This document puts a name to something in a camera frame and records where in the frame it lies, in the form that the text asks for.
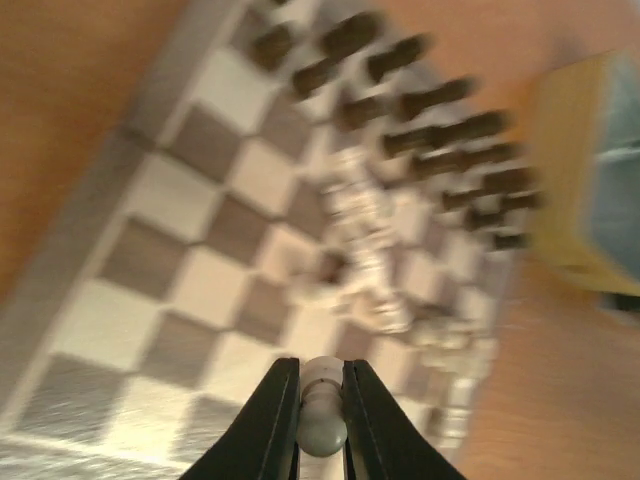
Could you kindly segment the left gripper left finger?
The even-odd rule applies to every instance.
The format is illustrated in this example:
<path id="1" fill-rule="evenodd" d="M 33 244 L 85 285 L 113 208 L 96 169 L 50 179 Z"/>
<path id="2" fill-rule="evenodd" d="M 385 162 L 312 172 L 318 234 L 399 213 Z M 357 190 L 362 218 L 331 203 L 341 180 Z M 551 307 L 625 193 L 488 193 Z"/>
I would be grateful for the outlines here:
<path id="1" fill-rule="evenodd" d="M 279 480 L 299 477 L 296 442 L 300 362 L 279 358 L 222 437 L 183 474 L 184 480 Z"/>

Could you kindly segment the white chess pawn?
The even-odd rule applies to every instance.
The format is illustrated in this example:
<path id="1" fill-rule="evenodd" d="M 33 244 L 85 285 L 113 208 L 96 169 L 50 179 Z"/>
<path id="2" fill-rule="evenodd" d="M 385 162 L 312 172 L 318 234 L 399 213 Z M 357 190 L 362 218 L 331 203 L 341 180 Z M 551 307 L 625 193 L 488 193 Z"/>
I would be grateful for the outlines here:
<path id="1" fill-rule="evenodd" d="M 300 368 L 296 441 L 301 450 L 315 458 L 334 455 L 348 438 L 343 414 L 343 366 L 338 358 L 320 356 Z"/>

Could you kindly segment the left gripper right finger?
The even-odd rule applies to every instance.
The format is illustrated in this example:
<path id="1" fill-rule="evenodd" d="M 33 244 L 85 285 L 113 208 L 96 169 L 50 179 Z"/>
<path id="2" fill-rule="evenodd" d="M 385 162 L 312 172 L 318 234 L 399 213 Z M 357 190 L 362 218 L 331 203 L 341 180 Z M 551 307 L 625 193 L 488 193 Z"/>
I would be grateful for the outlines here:
<path id="1" fill-rule="evenodd" d="M 346 479 L 464 480 L 413 426 L 365 360 L 343 365 Z"/>

